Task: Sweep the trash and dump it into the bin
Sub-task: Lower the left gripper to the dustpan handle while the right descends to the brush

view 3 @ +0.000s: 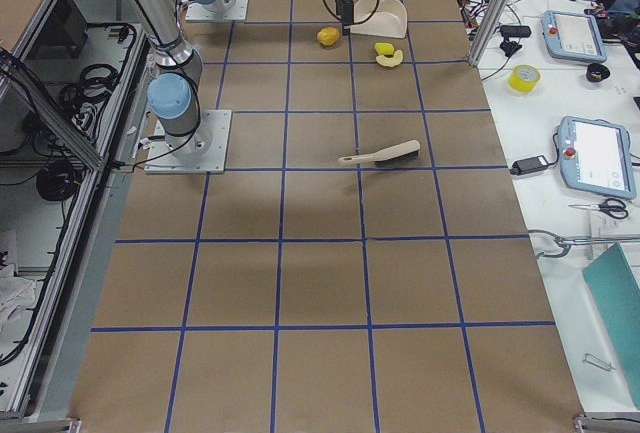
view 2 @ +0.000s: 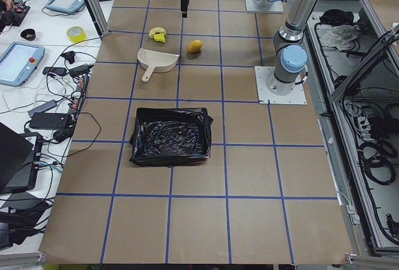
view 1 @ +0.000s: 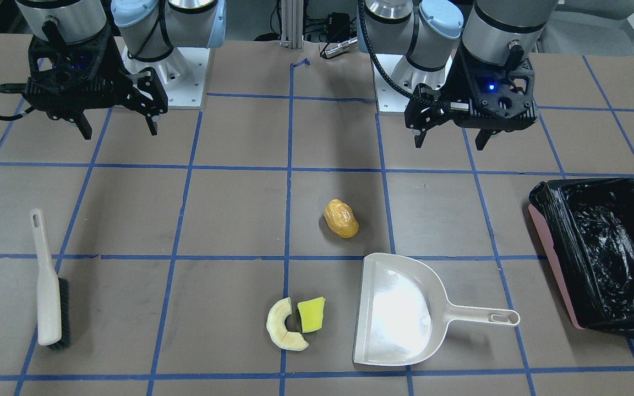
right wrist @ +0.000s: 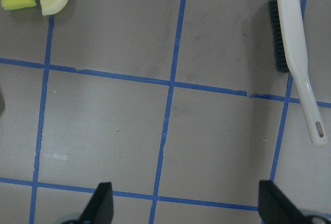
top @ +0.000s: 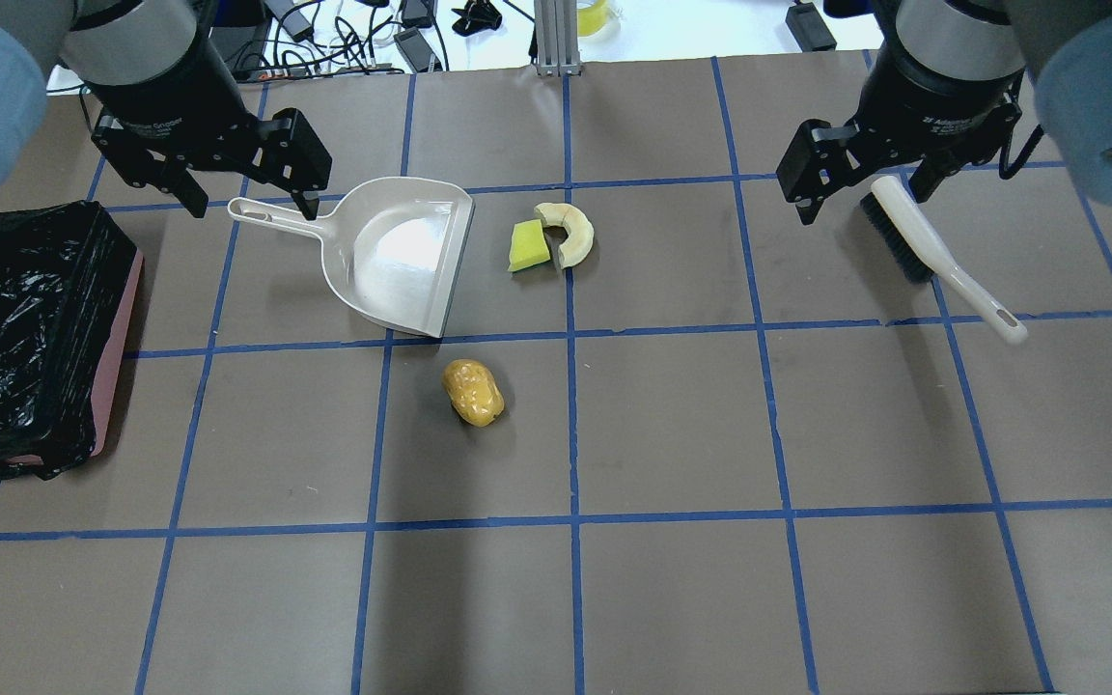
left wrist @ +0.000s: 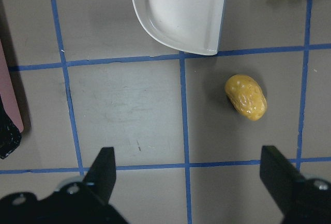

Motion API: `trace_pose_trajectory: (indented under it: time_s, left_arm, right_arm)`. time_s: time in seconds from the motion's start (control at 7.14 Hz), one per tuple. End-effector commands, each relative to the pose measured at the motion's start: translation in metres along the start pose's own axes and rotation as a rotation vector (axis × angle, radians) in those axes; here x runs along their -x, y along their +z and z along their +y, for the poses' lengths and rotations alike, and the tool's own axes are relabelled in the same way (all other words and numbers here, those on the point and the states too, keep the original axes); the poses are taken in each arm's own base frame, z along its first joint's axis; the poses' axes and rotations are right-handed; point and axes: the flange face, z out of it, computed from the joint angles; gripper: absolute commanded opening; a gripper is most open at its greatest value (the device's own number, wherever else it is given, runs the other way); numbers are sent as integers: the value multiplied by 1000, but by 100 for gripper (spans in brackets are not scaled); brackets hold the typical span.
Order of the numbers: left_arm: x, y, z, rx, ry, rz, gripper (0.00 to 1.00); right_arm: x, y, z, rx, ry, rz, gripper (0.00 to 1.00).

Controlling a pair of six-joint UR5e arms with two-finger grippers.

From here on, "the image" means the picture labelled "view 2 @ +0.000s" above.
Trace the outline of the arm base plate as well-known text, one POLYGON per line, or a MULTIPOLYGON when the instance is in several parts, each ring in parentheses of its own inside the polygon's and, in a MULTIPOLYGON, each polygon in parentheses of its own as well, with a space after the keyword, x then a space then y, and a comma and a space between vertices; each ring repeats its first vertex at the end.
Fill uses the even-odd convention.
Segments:
POLYGON ((275 67, 255 66, 255 79, 258 102, 271 105, 306 105, 302 78, 296 77, 292 83, 282 83, 274 76, 275 67))
POLYGON ((282 1, 269 2, 267 0, 245 0, 246 11, 250 13, 282 14, 282 1))

